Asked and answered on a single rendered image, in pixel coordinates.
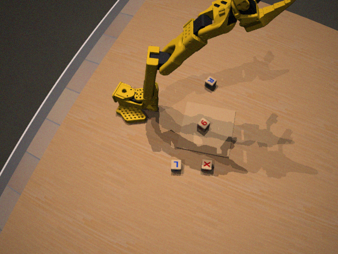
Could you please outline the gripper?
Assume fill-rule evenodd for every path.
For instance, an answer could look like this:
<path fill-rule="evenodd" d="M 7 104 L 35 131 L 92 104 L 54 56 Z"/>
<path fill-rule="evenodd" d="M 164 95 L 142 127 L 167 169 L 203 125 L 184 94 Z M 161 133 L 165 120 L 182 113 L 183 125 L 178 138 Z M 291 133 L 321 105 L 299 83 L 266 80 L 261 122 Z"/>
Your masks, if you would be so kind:
<path fill-rule="evenodd" d="M 251 32 L 268 25 L 275 17 L 287 9 L 296 0 L 284 0 L 273 5 L 259 8 L 261 0 L 231 0 L 234 17 L 244 27 L 246 32 Z"/>

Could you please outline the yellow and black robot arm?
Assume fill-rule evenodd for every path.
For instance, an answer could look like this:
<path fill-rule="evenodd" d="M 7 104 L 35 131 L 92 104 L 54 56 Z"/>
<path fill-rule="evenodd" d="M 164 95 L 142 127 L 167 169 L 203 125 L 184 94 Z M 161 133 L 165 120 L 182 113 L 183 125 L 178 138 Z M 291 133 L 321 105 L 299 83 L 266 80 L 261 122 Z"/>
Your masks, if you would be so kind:
<path fill-rule="evenodd" d="M 162 51 L 158 46 L 149 46 L 143 88 L 134 89 L 121 83 L 114 94 L 119 104 L 116 113 L 126 123 L 145 122 L 147 118 L 142 109 L 158 110 L 159 87 L 155 82 L 157 70 L 163 76 L 169 75 L 192 54 L 207 45 L 209 39 L 230 32 L 236 23 L 231 0 L 216 0 L 208 9 L 199 13 L 196 20 L 191 18 L 183 26 L 183 32 Z"/>

